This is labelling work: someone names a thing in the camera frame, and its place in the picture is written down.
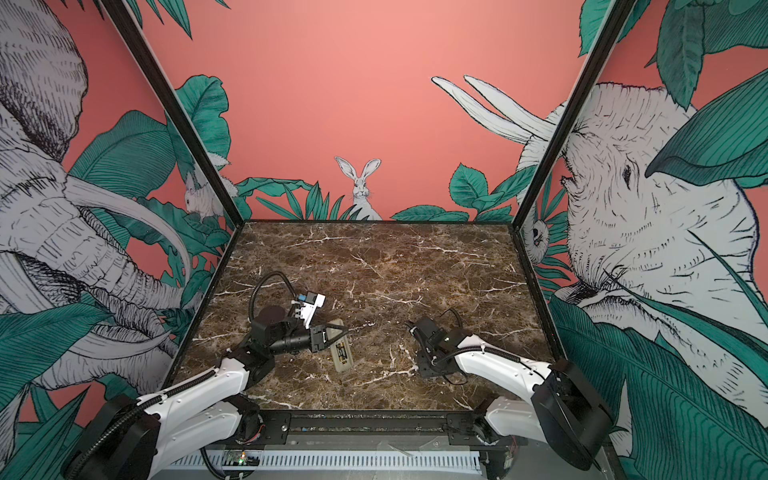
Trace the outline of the grey remote control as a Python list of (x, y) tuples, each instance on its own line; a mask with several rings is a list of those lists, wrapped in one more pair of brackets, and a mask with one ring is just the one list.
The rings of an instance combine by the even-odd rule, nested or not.
[[(340, 318), (331, 320), (330, 323), (339, 327), (345, 326), (343, 320)], [(341, 332), (339, 329), (329, 329), (329, 336), (335, 337), (341, 333), (343, 332)], [(334, 363), (334, 368), (337, 373), (344, 374), (353, 369), (354, 358), (352, 355), (349, 332), (343, 333), (342, 338), (340, 338), (331, 346), (330, 351)]]

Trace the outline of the green circuit board with leds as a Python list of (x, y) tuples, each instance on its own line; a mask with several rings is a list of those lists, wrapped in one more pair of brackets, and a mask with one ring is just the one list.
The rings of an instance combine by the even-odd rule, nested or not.
[(221, 466), (225, 469), (255, 468), (261, 463), (261, 454), (251, 450), (227, 450), (223, 453)]

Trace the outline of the black right corner frame post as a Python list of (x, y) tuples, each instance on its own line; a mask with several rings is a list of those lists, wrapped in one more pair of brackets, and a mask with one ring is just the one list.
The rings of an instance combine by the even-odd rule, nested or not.
[(635, 1), (630, 0), (619, 0), (611, 3), (599, 35), (591, 48), (584, 68), (565, 105), (553, 137), (548, 141), (544, 156), (535, 171), (528, 191), (513, 220), (512, 229), (515, 233), (522, 229), (523, 222), (533, 207), (536, 195), (544, 185), (555, 161), (560, 157), (565, 142), (586, 105), (590, 92), (601, 75), (634, 5)]

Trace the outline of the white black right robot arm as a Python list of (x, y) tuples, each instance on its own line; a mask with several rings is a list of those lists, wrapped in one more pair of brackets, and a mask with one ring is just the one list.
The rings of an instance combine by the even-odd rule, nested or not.
[(588, 471), (614, 419), (601, 394), (567, 359), (554, 363), (506, 351), (470, 333), (461, 319), (450, 331), (423, 317), (408, 324), (419, 345), (417, 371), (424, 378), (460, 373), (483, 378), (516, 398), (499, 396), (479, 410), (480, 438), (524, 437), (547, 444), (569, 465)]

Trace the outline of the black left corner frame post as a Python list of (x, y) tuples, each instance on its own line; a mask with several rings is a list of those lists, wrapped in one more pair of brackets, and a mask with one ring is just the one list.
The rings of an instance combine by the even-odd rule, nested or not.
[(101, 1), (101, 4), (134, 60), (142, 70), (144, 77), (160, 100), (165, 112), (169, 115), (171, 123), (180, 134), (182, 143), (190, 151), (218, 200), (222, 203), (225, 212), (233, 221), (235, 228), (241, 228), (245, 223), (243, 217), (240, 215), (231, 195), (225, 189), (218, 171), (210, 161), (202, 140), (182, 107), (156, 56), (147, 44), (132, 13), (123, 1), (105, 0)]

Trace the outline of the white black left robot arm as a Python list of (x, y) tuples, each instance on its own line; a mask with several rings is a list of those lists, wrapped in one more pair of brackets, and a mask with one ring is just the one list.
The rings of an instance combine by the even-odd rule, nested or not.
[(325, 350), (348, 333), (331, 323), (304, 327), (296, 309), (267, 306), (250, 332), (212, 368), (182, 383), (108, 401), (67, 455), (66, 479), (150, 479), (176, 460), (219, 440), (256, 440), (260, 407), (245, 392), (274, 368), (277, 355)]

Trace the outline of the black corner frame post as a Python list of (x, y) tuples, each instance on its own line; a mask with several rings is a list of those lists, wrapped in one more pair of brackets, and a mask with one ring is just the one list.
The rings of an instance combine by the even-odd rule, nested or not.
[(182, 143), (190, 151), (218, 200), (222, 203), (225, 212), (233, 221), (235, 228), (241, 228), (245, 223), (243, 217), (240, 215), (231, 195), (225, 189), (218, 171), (210, 161), (202, 140), (182, 107), (156, 56), (147, 44), (132, 13), (123, 1), (105, 0), (101, 1), (101, 4), (134, 60), (142, 70), (144, 77), (160, 100), (165, 112), (169, 115), (171, 123), (180, 134)]
[(599, 35), (591, 48), (584, 68), (565, 105), (553, 137), (548, 141), (544, 156), (535, 171), (528, 191), (513, 220), (512, 229), (515, 233), (522, 229), (523, 222), (533, 207), (536, 195), (544, 185), (555, 161), (560, 157), (565, 142), (586, 105), (590, 92), (601, 75), (634, 5), (635, 1), (630, 0), (619, 0), (611, 3)]

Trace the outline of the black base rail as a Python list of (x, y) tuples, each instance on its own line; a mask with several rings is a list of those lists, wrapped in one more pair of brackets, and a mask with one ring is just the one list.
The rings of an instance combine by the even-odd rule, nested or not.
[(446, 437), (451, 445), (508, 445), (471, 410), (263, 410), (255, 445), (285, 445), (290, 436), (310, 434)]

